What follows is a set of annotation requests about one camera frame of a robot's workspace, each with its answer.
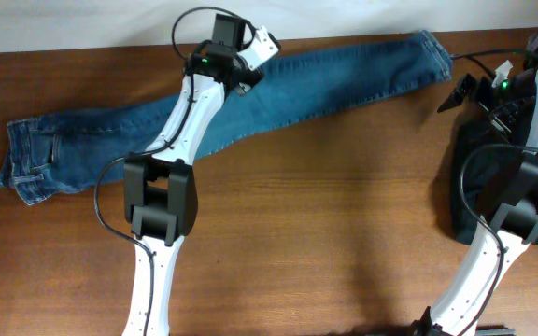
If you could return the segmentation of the blue denim jeans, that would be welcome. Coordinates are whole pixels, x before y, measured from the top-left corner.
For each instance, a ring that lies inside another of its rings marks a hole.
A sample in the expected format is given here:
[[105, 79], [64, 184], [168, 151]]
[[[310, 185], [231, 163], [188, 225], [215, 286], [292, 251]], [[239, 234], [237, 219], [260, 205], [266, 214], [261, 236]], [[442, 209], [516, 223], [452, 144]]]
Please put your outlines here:
[[[246, 137], [450, 80], [452, 60], [428, 31], [405, 39], [320, 49], [266, 63], [247, 95], [234, 94], [211, 120], [197, 158]], [[95, 185], [111, 160], [142, 152], [160, 133], [178, 97], [115, 108], [69, 110], [7, 124], [0, 188], [28, 205]]]

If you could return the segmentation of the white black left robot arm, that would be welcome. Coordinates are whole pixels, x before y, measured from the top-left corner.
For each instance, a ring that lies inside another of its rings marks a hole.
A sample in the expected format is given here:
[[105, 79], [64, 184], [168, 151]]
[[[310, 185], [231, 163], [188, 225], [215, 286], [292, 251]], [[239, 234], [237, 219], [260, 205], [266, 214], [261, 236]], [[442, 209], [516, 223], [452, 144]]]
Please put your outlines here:
[[231, 92], [243, 96], [281, 50], [264, 26], [219, 10], [212, 36], [185, 58], [181, 92], [159, 134], [123, 161], [124, 211], [135, 248], [126, 335], [167, 335], [177, 256], [198, 212], [193, 162]]

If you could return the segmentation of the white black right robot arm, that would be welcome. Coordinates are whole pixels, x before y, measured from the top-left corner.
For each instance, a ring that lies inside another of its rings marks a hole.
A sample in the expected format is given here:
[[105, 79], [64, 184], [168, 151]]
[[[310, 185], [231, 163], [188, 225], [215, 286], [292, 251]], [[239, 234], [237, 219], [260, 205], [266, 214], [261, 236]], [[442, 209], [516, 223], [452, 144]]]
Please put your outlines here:
[[520, 73], [505, 62], [479, 79], [465, 75], [439, 107], [471, 99], [483, 111], [459, 130], [450, 186], [453, 230], [469, 250], [411, 335], [483, 334], [478, 320], [503, 276], [538, 245], [538, 33], [519, 54]]

